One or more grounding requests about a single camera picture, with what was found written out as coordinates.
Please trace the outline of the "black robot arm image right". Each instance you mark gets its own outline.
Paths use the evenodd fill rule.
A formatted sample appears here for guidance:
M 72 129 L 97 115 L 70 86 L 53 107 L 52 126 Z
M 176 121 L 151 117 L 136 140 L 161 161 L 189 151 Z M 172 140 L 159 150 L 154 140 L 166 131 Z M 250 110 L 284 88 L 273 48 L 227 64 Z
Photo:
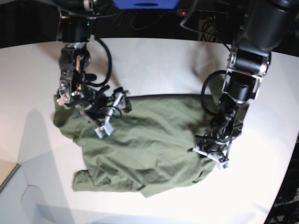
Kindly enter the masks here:
M 270 64 L 271 53 L 288 32 L 299 11 L 296 0 L 254 0 L 244 27 L 233 40 L 227 68 L 210 74 L 206 88 L 215 76 L 225 76 L 218 111 L 210 111 L 205 94 L 200 94 L 204 112 L 212 119 L 204 135 L 195 136 L 193 152 L 216 163 L 227 162 L 232 142 L 242 134 L 249 100 L 256 99 Z

